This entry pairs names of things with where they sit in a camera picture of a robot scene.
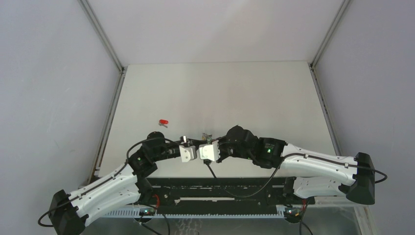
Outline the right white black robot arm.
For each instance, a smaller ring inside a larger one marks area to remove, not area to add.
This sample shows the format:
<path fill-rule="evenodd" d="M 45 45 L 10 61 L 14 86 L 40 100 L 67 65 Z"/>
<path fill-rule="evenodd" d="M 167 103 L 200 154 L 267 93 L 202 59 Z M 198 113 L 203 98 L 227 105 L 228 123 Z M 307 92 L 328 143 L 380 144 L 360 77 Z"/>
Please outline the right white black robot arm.
<path fill-rule="evenodd" d="M 283 140 L 257 137 L 238 125 L 213 143 L 219 149 L 217 163 L 234 157 L 250 160 L 260 168 L 293 172 L 292 185 L 283 190 L 287 203 L 315 196 L 345 196 L 362 205 L 375 203 L 376 169 L 367 153 L 318 153 Z"/>

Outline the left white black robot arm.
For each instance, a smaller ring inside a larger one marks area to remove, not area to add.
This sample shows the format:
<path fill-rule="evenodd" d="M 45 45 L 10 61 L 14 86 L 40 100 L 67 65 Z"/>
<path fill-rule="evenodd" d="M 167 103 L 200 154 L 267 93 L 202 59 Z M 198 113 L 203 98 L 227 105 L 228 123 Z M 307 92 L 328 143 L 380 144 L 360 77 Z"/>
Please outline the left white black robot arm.
<path fill-rule="evenodd" d="M 45 215 L 59 235 L 79 235 L 87 226 L 105 214 L 127 204 L 147 204 L 154 189 L 147 177 L 157 170 L 157 161 L 180 157 L 184 161 L 196 158 L 197 148 L 207 140 L 182 136 L 178 141 L 152 132 L 143 141 L 127 150 L 126 161 L 108 175 L 93 183 L 54 194 Z"/>

